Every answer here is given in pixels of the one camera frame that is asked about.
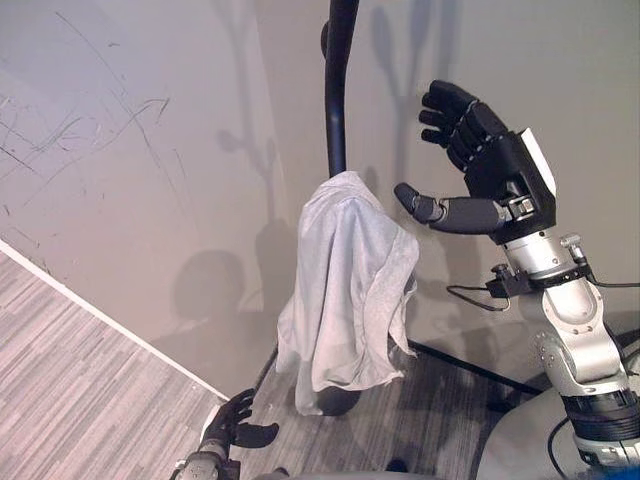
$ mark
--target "black cable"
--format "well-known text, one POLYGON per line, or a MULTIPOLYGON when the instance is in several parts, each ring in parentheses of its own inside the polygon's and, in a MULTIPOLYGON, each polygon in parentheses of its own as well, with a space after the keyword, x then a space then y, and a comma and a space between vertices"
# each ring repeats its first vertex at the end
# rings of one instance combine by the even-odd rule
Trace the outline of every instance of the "black cable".
POLYGON ((524 383, 516 382, 515 380, 504 377, 498 373, 492 372, 491 370, 487 370, 485 368, 478 367, 477 365, 473 365, 472 363, 465 362, 464 360, 460 360, 459 358, 441 352, 440 350, 436 350, 435 348, 428 347, 422 343, 417 343, 413 340, 409 340, 409 346, 413 350, 417 350, 418 352, 430 355, 453 366, 462 368, 471 373, 475 373, 476 375, 480 375, 481 377, 488 378, 489 380, 493 380, 494 382, 501 383, 522 393, 526 393, 528 395, 540 395, 542 393, 542 390, 540 389, 531 387, 524 383))
POLYGON ((466 295, 463 295, 459 292, 456 292, 456 290, 469 290, 469 291, 483 291, 483 292, 488 292, 489 289, 486 287, 468 287, 465 285, 447 285, 447 292, 449 292, 451 295, 453 295, 454 297, 458 297, 461 300, 464 300, 467 303, 470 303, 471 305, 475 305, 476 307, 480 307, 484 310, 487 310, 489 312, 505 312, 507 310, 509 310, 509 308, 511 307, 511 300, 509 298, 507 298, 507 306, 506 307, 494 307, 493 305, 488 305, 486 303, 482 303, 482 302, 478 302, 477 300, 474 300, 471 297, 467 297, 466 295))
POLYGON ((587 280, 593 283, 596 287, 602 288, 638 288, 640 287, 640 283, 605 283, 599 282, 596 279, 596 276, 592 273, 587 276, 587 280))
POLYGON ((568 477, 564 474, 564 472, 560 468, 560 465, 558 465, 558 462, 556 461, 556 457, 553 454, 553 439, 555 438, 557 433, 560 431, 560 429, 567 424, 568 421, 569 419, 567 417, 561 420, 553 428, 553 430, 551 430, 551 433, 549 433, 549 438, 547 439, 547 453, 549 454, 549 460, 551 460, 551 463, 553 464, 553 468, 556 469, 556 472, 558 472, 558 475, 560 475, 560 478, 565 480, 568 479, 568 477))

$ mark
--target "floor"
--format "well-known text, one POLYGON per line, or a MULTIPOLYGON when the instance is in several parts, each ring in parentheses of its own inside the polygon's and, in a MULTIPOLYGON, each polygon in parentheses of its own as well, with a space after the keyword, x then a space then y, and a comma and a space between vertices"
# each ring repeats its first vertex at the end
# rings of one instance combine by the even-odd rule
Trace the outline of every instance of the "floor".
MULTIPOLYGON (((168 479, 219 402, 3 254, 0 342, 3 480, 168 479)), ((423 353, 403 369, 405 379, 365 392, 345 416, 302 417, 295 378, 268 368, 252 422, 281 431, 267 448, 232 449, 241 479, 278 466, 383 470, 393 457, 414 473, 474 478, 501 417, 487 405, 513 391, 423 353)))
POLYGON ((294 406, 295 377, 272 367, 252 421, 278 422, 280 433, 264 449, 232 449, 242 461, 241 479, 276 467, 292 475, 384 470, 394 457, 413 473, 475 478, 482 447, 502 416, 487 405, 504 406, 513 390, 426 354, 404 368, 406 378, 365 392, 343 417, 302 417, 294 406))
POLYGON ((217 403, 0 253, 0 478, 168 479, 217 403))

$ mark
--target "towel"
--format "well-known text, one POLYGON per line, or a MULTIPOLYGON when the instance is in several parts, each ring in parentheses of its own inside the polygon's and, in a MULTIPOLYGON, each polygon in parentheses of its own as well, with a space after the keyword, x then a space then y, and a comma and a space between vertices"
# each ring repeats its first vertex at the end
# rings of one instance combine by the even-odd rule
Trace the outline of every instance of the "towel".
POLYGON ((418 242, 385 213, 356 172, 323 183, 298 225, 294 293, 278 318, 276 371, 298 370, 295 402, 320 415, 317 392, 365 390, 401 377, 388 337, 412 352, 406 303, 418 242))

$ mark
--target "black rod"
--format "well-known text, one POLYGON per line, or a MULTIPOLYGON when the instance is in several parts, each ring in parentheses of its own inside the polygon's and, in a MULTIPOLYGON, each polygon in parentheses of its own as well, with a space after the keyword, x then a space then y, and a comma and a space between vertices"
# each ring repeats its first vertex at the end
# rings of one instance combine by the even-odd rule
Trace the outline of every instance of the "black rod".
POLYGON ((326 47, 323 45, 323 51, 326 48, 324 104, 330 177, 347 169, 344 91, 358 3, 359 0, 331 0, 326 47))

